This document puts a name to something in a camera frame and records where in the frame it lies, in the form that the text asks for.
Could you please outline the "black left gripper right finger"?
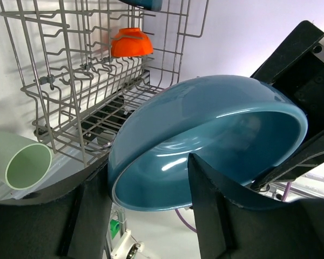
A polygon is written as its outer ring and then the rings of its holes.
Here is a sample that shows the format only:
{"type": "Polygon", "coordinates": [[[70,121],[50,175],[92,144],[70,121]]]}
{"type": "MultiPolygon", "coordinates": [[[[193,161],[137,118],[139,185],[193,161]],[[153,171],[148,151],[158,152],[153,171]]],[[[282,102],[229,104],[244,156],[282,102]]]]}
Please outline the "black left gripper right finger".
{"type": "Polygon", "coordinates": [[[281,202],[188,157],[202,258],[324,258],[324,199],[281,202]]]}

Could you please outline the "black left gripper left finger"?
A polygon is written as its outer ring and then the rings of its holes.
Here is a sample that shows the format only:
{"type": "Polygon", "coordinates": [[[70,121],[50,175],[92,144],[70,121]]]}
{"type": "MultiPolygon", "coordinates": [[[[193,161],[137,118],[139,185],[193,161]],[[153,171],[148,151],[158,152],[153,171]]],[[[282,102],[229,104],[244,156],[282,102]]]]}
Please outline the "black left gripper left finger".
{"type": "Polygon", "coordinates": [[[105,155],[22,199],[0,201],[0,258],[102,258],[112,201],[105,155]]]}

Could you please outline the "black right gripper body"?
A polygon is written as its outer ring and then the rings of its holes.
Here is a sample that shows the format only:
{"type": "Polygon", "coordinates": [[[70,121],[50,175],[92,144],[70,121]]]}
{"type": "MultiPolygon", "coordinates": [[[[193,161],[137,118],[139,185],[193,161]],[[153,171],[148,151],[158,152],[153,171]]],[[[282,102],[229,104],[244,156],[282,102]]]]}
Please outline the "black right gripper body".
{"type": "Polygon", "coordinates": [[[310,21],[300,22],[251,77],[281,91],[308,121],[301,146],[251,188],[294,181],[324,163],[324,32],[310,21]]]}

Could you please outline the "pale green cup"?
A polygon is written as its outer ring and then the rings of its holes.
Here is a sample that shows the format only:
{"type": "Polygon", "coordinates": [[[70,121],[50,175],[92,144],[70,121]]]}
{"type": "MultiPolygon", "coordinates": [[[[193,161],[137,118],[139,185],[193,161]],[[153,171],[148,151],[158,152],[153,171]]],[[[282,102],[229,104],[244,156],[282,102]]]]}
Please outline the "pale green cup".
{"type": "Polygon", "coordinates": [[[9,132],[0,132],[0,181],[15,190],[39,183],[52,163],[48,146],[9,132]]]}

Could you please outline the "light blue ceramic bowl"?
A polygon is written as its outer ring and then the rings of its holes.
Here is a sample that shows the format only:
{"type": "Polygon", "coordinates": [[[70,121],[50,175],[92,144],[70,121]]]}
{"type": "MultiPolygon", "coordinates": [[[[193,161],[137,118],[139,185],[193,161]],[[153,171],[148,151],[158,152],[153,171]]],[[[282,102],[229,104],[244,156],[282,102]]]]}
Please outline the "light blue ceramic bowl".
{"type": "Polygon", "coordinates": [[[183,81],[145,101],[122,125],[109,155],[110,196],[141,212],[188,207],[191,153],[245,186],[287,160],[307,131],[304,111],[259,80],[183,81]]]}

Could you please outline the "dark teal floral bowl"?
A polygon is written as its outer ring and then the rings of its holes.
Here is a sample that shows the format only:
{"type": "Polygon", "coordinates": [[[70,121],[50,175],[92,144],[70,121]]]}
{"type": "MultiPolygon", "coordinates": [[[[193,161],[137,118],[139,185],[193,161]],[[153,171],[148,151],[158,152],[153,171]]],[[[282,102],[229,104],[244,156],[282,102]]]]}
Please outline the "dark teal floral bowl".
{"type": "Polygon", "coordinates": [[[160,11],[162,9],[162,0],[120,0],[121,2],[138,7],[148,11],[160,11]]]}

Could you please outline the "orange bowl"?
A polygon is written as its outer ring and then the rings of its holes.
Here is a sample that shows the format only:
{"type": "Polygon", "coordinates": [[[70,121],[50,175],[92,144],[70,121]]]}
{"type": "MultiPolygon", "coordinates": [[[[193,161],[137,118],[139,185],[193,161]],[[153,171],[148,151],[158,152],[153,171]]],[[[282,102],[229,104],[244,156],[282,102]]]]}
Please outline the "orange bowl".
{"type": "Polygon", "coordinates": [[[111,43],[111,56],[141,57],[153,53],[153,45],[148,35],[140,28],[122,28],[111,43]]]}

